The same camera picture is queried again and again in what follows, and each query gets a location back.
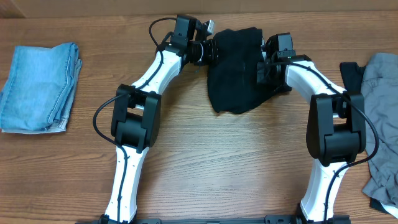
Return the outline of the dark green shorts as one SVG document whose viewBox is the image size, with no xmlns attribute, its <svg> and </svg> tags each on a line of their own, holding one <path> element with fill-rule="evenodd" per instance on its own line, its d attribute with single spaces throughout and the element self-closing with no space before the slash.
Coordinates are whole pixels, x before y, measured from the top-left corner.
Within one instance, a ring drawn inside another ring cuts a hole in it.
<svg viewBox="0 0 398 224">
<path fill-rule="evenodd" d="M 259 69 L 264 66 L 262 29 L 226 29 L 213 39 L 218 60 L 208 67 L 207 87 L 216 113 L 242 114 L 279 93 L 292 90 L 283 80 L 274 80 L 269 75 L 257 81 Z"/>
</svg>

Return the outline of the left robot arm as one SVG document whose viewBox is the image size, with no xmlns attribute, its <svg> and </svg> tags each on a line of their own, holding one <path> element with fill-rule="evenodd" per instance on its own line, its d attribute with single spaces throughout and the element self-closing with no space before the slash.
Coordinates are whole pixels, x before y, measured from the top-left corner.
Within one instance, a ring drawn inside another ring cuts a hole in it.
<svg viewBox="0 0 398 224">
<path fill-rule="evenodd" d="M 116 171 L 99 223 L 134 223 L 144 159 L 159 134 L 163 92 L 186 64 L 204 66 L 218 58 L 216 42 L 210 38 L 214 21 L 202 23 L 186 15 L 173 20 L 174 30 L 155 43 L 155 59 L 145 74 L 131 85 L 119 85 L 115 96 L 100 106 L 114 105 L 106 140 L 116 146 Z"/>
</svg>

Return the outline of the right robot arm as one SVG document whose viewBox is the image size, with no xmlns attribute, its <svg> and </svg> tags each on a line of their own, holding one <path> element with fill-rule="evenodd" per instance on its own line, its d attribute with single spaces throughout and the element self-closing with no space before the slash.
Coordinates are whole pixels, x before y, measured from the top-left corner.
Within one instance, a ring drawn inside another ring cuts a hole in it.
<svg viewBox="0 0 398 224">
<path fill-rule="evenodd" d="M 313 157 L 306 193 L 295 215 L 268 215 L 266 223 L 350 223 L 336 216 L 333 206 L 343 177 L 365 150 L 364 98 L 346 91 L 321 74 L 306 55 L 298 55 L 289 33 L 276 34 L 261 44 L 264 57 L 257 65 L 257 83 L 276 92 L 297 90 L 310 106 L 306 144 Z"/>
</svg>

